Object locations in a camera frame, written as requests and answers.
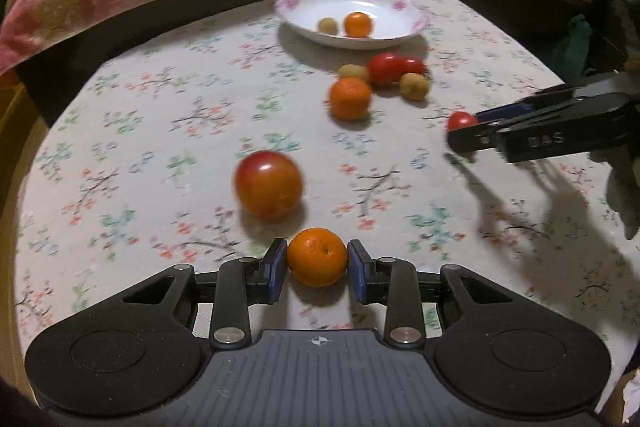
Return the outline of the tan longan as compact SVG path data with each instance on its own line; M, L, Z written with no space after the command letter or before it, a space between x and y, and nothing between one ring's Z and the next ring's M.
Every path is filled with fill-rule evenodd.
M337 71L337 77L343 78L358 78L364 82L369 81L369 71L366 66L357 64L345 64L341 66Z
M323 17L318 21L317 28L319 32L326 35L335 36L340 32L337 21L332 17Z
M407 72L398 81L400 95L409 101L425 100L430 92L430 80L416 72Z

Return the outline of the red cherry tomato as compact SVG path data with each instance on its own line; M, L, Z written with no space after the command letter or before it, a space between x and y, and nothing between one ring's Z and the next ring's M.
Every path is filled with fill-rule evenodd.
M404 56L401 59L402 63L402 73L406 74L416 74L424 76L426 72L426 66L420 58Z
M454 130L475 126L478 124L478 120L475 115L462 112L451 113L447 120L447 131L453 132Z
M367 70L372 86L386 89L393 86L404 73L404 61L395 53L381 53L371 58Z

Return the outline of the white floral plate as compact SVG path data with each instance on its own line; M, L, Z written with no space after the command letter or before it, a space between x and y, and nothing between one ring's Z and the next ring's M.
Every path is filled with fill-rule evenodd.
M300 36L346 50L387 49L427 26L412 0L277 0L274 10Z

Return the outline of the orange tangerine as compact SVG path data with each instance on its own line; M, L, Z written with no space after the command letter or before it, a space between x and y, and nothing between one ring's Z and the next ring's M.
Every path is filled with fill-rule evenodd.
M369 115L371 98L371 87L364 80L356 77L341 78L329 90L329 109L337 119L363 120Z
M286 263L293 277L308 287L337 283L347 269L347 249L340 236L324 228L299 232L288 243Z

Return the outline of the large red tomato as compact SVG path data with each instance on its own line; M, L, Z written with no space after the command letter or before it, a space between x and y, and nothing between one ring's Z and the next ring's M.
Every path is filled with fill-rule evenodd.
M234 173L241 207L259 220L279 221L300 204L304 178L291 158L273 150L258 150L243 158Z

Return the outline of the tan longan in plate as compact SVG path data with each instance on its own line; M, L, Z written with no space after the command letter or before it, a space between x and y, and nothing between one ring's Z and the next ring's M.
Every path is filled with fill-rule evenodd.
M332 17L323 17L318 21L317 28L319 32L326 35L335 36L340 32L337 21Z

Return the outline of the small tangerine in plate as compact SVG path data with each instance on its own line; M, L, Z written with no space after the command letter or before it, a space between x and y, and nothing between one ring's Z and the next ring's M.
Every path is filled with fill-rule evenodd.
M372 18L363 12L351 12L343 20L345 35L350 38L369 38L373 31Z

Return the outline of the green cloth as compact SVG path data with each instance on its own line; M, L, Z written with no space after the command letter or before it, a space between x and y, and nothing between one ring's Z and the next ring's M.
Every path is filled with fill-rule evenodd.
M564 82L573 83L582 78L591 34L588 20L577 15L570 20L566 34L551 51L548 65Z

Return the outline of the floral white tablecloth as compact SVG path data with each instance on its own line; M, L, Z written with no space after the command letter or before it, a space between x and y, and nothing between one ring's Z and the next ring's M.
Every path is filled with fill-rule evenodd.
M423 104L373 95L335 121L337 69L271 1L168 32L106 62L54 115L26 181L15 258L18 339L177 263L201 272L320 227L434 271L452 262L593 329L620 377L639 335L639 244L608 207L608 167L575 155L508 164L457 158L446 122L553 86L533 54L459 0L413 0L427 18ZM258 150L304 178L279 221L240 205L234 173Z

